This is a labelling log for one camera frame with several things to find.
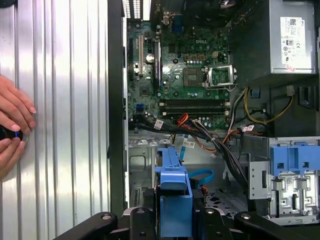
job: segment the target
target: yellow wire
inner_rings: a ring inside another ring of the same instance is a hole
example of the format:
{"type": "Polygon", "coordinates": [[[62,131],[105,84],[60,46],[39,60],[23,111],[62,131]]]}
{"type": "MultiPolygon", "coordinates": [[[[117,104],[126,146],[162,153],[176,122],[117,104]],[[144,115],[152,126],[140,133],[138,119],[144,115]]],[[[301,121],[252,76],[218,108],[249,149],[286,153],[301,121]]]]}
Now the yellow wire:
{"type": "Polygon", "coordinates": [[[276,115],[275,117],[269,119],[269,120],[265,120],[265,121],[260,121],[260,120],[257,120],[257,119],[254,119],[252,116],[250,116],[249,114],[249,110],[248,110],[248,93],[249,93],[249,88],[246,88],[245,90],[245,93],[244,93],[244,110],[245,110],[245,113],[246,115],[248,116],[248,118],[254,122],[254,123],[257,123],[257,124],[268,124],[268,123],[271,123],[273,122],[274,120],[280,118],[289,108],[290,106],[292,105],[292,103],[294,102],[294,96],[291,97],[291,101],[289,103],[289,105],[283,109],[283,111],[281,111],[278,115],[276,115]]]}

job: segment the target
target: motherboard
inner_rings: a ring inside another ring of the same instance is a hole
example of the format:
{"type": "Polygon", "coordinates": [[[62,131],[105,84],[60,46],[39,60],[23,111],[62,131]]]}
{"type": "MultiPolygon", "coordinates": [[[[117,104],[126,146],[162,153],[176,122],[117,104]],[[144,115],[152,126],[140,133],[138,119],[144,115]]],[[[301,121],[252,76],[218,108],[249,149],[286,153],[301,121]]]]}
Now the motherboard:
{"type": "Polygon", "coordinates": [[[229,127],[230,66],[227,29],[193,27],[184,32],[181,15],[152,29],[129,22],[128,115],[176,124],[188,113],[210,130],[229,127]]]}

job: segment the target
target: green circuit board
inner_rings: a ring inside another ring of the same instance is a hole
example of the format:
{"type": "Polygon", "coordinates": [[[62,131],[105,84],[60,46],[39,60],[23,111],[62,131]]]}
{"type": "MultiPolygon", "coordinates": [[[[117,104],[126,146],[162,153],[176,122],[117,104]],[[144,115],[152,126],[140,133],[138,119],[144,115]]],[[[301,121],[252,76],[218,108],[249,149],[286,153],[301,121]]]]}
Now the green circuit board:
{"type": "MultiPolygon", "coordinates": [[[[128,23],[128,48],[133,48],[131,67],[134,76],[128,78],[128,115],[132,118],[137,104],[144,105],[144,114],[148,118],[160,118],[170,124],[175,119],[163,118],[160,113],[161,100],[229,100],[226,89],[207,90],[203,86],[185,86],[186,75],[189,79],[195,77],[204,66],[214,67],[226,65],[228,59],[228,33],[226,30],[212,31],[206,28],[194,28],[189,33],[175,34],[170,28],[163,29],[161,34],[162,84],[159,89],[153,85],[152,64],[143,61],[143,74],[139,74],[139,37],[145,40],[156,37],[149,22],[128,23]]],[[[143,57],[148,56],[148,44],[144,42],[143,57]]],[[[228,73],[223,70],[213,72],[216,81],[228,81],[228,73]]],[[[223,114],[194,116],[201,119],[209,129],[226,129],[226,117],[223,114]]]]}

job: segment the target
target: power connector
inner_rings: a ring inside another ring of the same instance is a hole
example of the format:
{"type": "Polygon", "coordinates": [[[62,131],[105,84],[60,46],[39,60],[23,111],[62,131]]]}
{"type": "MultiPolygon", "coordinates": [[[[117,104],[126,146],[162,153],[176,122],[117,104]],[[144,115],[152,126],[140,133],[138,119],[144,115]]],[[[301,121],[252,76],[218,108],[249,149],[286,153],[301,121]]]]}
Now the power connector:
{"type": "Polygon", "coordinates": [[[295,87],[293,85],[286,86],[286,95],[288,97],[291,97],[291,96],[293,96],[295,94],[296,94],[295,87]]]}

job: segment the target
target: ribbed metal panel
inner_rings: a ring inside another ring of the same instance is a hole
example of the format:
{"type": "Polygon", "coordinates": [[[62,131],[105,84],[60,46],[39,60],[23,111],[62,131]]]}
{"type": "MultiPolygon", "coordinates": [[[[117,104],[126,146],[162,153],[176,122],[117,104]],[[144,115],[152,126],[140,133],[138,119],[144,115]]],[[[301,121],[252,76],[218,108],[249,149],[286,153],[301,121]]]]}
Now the ribbed metal panel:
{"type": "Polygon", "coordinates": [[[51,240],[110,209],[108,0],[19,0],[0,9],[0,73],[37,127],[0,184],[0,239],[51,240]]]}

